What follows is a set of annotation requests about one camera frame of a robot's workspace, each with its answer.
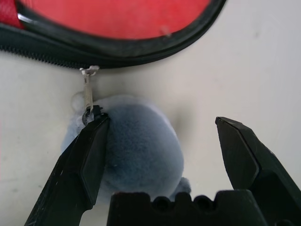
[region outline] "gray plush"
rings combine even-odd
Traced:
[[[111,121],[107,137],[106,168],[98,200],[107,202],[114,192],[146,192],[151,199],[191,192],[182,178],[184,160],[176,133],[167,117],[150,102],[132,96],[95,101]],[[62,151],[84,128],[83,97],[72,101],[75,115],[62,143]]]

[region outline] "red pouch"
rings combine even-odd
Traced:
[[[67,67],[141,65],[195,42],[226,0],[0,0],[0,49]]]

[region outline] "plush toy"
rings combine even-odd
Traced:
[[[152,103],[132,96],[112,96],[94,102],[110,117],[106,166],[98,200],[114,192],[146,192],[151,199],[191,192],[182,177],[184,160],[176,133],[167,117]],[[64,151],[84,128],[84,99],[72,101],[75,115],[62,144]]]

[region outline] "metal zipper slider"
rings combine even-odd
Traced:
[[[80,68],[81,73],[84,76],[84,97],[85,97],[85,110],[92,112],[93,110],[93,96],[92,87],[90,84],[90,77],[95,75],[99,70],[99,66],[90,66],[87,69]]]

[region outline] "white surface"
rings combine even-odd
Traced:
[[[96,96],[155,102],[182,143],[192,196],[231,189],[214,120],[251,127],[301,187],[301,28],[297,0],[229,0],[213,27],[168,59],[94,78]],[[58,156],[83,89],[79,71],[0,53],[0,225],[23,225]],[[96,207],[81,225],[105,225]]]

